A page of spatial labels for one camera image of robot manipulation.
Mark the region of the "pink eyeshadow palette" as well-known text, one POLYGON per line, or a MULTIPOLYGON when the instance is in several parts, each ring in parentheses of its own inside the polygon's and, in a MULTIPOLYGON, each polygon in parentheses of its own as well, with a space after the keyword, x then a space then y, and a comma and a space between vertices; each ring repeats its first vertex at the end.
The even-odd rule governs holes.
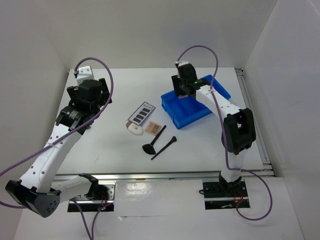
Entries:
POLYGON ((158 132, 161 130, 161 128, 162 126, 160 124, 150 121, 147 127, 145 128, 145 132, 153 136, 156 136, 158 132))

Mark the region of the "black slim makeup brush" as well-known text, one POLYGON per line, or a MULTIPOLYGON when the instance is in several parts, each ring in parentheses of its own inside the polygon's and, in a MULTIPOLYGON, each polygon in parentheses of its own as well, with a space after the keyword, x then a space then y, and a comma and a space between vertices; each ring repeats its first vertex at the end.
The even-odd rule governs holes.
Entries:
POLYGON ((164 150, 166 150, 170 145, 177 142, 176 136, 173 136, 171 140, 161 149, 159 150, 150 160, 153 161, 158 155, 160 155, 164 150))

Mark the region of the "black fan makeup brush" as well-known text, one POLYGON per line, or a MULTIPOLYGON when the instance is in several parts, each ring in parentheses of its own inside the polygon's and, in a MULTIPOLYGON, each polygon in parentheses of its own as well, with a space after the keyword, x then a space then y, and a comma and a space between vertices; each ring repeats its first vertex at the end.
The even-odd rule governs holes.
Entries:
POLYGON ((148 144, 144 144, 142 146, 143 151, 148 154, 148 155, 155 155, 156 151, 154 149, 154 144, 155 142, 158 140, 158 138, 160 137, 160 135, 162 134, 162 132, 166 129, 166 125, 163 126, 163 128, 157 133, 157 135, 155 136, 155 138, 151 141, 151 143, 148 144))

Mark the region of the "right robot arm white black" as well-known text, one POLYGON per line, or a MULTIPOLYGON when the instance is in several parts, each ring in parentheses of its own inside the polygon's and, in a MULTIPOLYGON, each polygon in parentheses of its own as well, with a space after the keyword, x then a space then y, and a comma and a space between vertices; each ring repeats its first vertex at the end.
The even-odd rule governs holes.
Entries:
POLYGON ((198 78, 188 61, 176 61, 175 67, 177 74, 171 77, 175 95, 192 97, 218 116, 222 123, 221 142, 226 160, 218 177, 218 190, 223 196, 230 196, 241 182, 244 158, 256 141, 253 112, 221 95, 214 88, 214 77, 211 80, 198 78))

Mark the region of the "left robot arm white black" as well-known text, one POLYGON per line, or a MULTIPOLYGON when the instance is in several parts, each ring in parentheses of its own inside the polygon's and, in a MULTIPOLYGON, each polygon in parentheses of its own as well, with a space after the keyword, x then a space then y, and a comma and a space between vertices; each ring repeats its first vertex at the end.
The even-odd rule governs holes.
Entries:
POLYGON ((108 188, 94 176, 81 173, 71 180, 54 183, 55 175, 66 156, 89 128, 76 130, 93 118, 110 96, 104 78, 87 79, 67 88, 70 96, 53 127, 45 151, 40 153, 30 168, 18 180, 9 180, 7 193, 21 206, 47 218, 58 205, 77 196, 88 200, 107 197, 108 188))

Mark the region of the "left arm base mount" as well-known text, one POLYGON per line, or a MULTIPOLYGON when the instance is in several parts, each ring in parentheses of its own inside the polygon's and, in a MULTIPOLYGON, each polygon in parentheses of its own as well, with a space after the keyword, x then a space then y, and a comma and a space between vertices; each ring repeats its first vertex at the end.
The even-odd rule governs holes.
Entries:
POLYGON ((80 212, 72 199, 75 199, 84 213, 97 213, 98 210, 102 210, 102 212, 114 211, 116 182, 99 179, 92 191, 90 191, 90 187, 91 184, 82 186, 80 189, 76 189, 75 193, 72 193, 68 201, 68 213, 80 212))

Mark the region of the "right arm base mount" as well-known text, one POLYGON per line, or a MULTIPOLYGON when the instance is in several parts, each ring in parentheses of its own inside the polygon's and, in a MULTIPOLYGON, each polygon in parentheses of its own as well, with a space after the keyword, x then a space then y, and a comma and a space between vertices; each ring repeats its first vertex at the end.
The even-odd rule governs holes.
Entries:
POLYGON ((204 197, 206 210, 226 210, 250 208, 247 186, 241 181, 231 192, 223 193, 218 182, 203 182, 202 189, 198 191, 204 197))

